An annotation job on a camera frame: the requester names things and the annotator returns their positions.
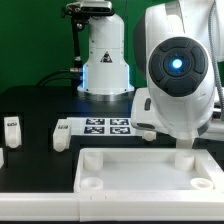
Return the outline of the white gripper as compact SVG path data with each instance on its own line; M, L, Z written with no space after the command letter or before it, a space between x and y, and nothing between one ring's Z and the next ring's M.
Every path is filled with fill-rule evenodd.
M201 129L191 132L173 131L165 127L152 104L147 88L140 88L135 93L131 109L131 125L142 132L142 138L145 131L152 131L156 136L162 133L182 140L196 138L224 140L224 123L216 118L205 123Z

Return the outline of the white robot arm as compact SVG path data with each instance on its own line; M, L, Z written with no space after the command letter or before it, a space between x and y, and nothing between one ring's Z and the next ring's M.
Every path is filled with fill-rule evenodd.
M89 59L80 94L113 99L133 90L124 61L124 23L106 1L83 1ZM135 91L131 123L179 140L224 140L224 0L172 0L147 8L133 35L147 86Z

